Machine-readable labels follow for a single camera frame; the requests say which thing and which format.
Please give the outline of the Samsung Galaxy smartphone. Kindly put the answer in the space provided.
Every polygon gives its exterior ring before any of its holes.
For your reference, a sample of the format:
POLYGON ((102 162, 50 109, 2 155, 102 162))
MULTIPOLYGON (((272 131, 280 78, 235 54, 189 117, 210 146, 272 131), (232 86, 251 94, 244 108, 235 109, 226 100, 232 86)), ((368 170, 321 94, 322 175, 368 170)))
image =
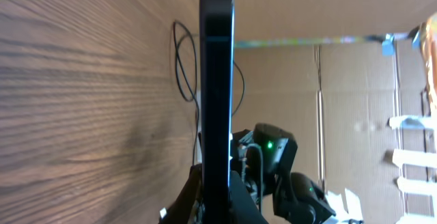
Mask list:
POLYGON ((234 0, 199 0, 204 223, 229 222, 234 0))

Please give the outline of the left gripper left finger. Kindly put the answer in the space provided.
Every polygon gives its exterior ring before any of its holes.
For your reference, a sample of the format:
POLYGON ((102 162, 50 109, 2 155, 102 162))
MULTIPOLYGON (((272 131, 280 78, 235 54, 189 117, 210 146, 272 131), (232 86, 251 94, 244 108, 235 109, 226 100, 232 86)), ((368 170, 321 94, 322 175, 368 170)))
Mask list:
POLYGON ((159 224, 188 223, 190 215, 202 187, 202 164, 190 168, 190 174, 176 200, 166 209, 166 215, 161 216, 159 224))

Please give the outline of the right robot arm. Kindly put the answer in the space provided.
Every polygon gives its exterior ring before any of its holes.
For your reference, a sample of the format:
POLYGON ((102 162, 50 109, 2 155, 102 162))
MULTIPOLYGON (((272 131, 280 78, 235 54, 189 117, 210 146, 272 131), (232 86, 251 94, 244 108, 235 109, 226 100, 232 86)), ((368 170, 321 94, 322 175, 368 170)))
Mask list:
POLYGON ((291 171, 297 150, 292 133, 258 123, 232 134, 230 169, 239 174, 256 210, 262 211, 270 195, 274 215, 289 223, 323 223, 336 212, 315 182, 291 171))

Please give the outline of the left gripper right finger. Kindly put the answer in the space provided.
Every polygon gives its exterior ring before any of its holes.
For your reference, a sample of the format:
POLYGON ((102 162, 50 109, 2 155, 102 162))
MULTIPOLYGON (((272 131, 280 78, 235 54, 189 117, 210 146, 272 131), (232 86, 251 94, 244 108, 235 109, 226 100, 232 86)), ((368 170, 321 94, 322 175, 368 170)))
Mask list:
POLYGON ((268 224, 236 171, 230 172, 230 219, 233 224, 268 224))

